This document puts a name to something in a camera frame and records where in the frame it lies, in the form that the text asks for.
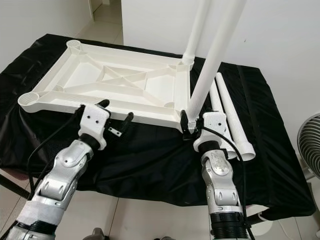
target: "table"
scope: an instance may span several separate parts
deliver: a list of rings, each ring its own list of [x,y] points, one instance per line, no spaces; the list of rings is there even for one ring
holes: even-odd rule
[[[26,173],[30,153],[70,115],[39,111],[27,113],[17,104],[66,49],[72,38],[47,34],[18,56],[0,74],[0,168]],[[91,40],[85,44],[181,58],[181,55]],[[191,91],[204,59],[196,58],[190,72]],[[309,216],[315,211],[312,195],[290,143],[272,92],[258,68],[222,63],[232,101],[256,158],[246,162],[248,205],[269,207],[262,213],[268,220]],[[207,97],[202,112],[211,107]],[[79,119],[47,144],[32,162],[36,177],[59,150],[77,138]],[[121,121],[113,120],[117,128]],[[77,189],[97,191],[120,198],[162,201],[177,206],[206,205],[200,155],[193,141],[183,141],[176,129],[132,123],[121,141],[109,139],[104,151],[89,162]],[[240,162],[230,161],[233,181],[242,194]]]

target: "fan grille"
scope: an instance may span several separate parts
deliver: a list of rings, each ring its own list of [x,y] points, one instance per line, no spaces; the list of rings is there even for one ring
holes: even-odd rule
[[[320,114],[312,116],[303,123],[297,142],[301,157],[320,178]]]

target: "robotic arm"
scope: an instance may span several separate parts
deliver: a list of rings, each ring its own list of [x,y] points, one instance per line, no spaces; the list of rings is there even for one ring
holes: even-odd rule
[[[61,150],[54,159],[52,170],[36,188],[33,198],[27,201],[7,240],[54,240],[78,179],[86,171],[94,152],[103,150],[107,143],[103,137],[110,112],[105,109],[108,100],[97,105],[87,105],[80,122],[79,138]],[[221,112],[206,112],[203,126],[220,134],[225,133],[226,116]],[[120,136],[122,133],[108,128]],[[233,169],[227,161],[227,152],[220,149],[222,140],[202,129],[195,140],[194,150],[202,154],[202,177],[214,239],[248,239],[242,206],[232,181]]]

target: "white tube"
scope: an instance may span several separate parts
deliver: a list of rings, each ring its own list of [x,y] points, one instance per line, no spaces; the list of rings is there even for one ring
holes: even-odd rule
[[[186,65],[194,64],[196,49],[199,43],[200,35],[204,27],[205,19],[208,13],[211,0],[200,0],[199,7],[195,14],[191,34],[182,56],[182,62]]]
[[[221,104],[216,81],[213,81],[213,83],[210,87],[210,99],[211,99],[212,110],[215,112],[222,112],[223,113],[224,109]],[[224,136],[233,143],[233,140],[230,135],[228,124],[226,125]],[[226,149],[226,151],[228,153],[228,159],[234,159],[237,157],[235,150],[225,140],[222,140],[222,144],[220,147],[222,149]]]
[[[189,106],[186,110],[190,129],[196,125],[196,119],[199,116],[201,107],[204,105],[205,99],[214,80],[213,76],[215,76],[218,71],[229,41],[246,4],[246,0],[228,1],[229,4],[225,8],[221,23],[216,31],[199,79],[191,96]]]
[[[219,88],[222,104],[235,145],[238,148],[244,161],[252,160],[256,156],[254,147],[250,142],[248,142],[247,136],[236,112],[235,106],[229,95],[226,83],[220,72],[216,73],[215,79],[216,84]]]

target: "floor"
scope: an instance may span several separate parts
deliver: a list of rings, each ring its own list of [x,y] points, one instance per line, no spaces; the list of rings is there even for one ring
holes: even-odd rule
[[[121,2],[101,5],[94,12],[95,23],[79,38],[123,45]],[[12,181],[28,189],[0,170]],[[17,218],[26,200],[0,186],[0,235]],[[274,221],[271,229],[257,240],[317,240],[320,213]],[[57,240],[82,240],[94,228],[102,228],[112,240],[153,240],[171,236],[177,240],[209,240],[206,206],[177,207],[163,202],[116,198],[97,192],[77,191],[56,231]]]

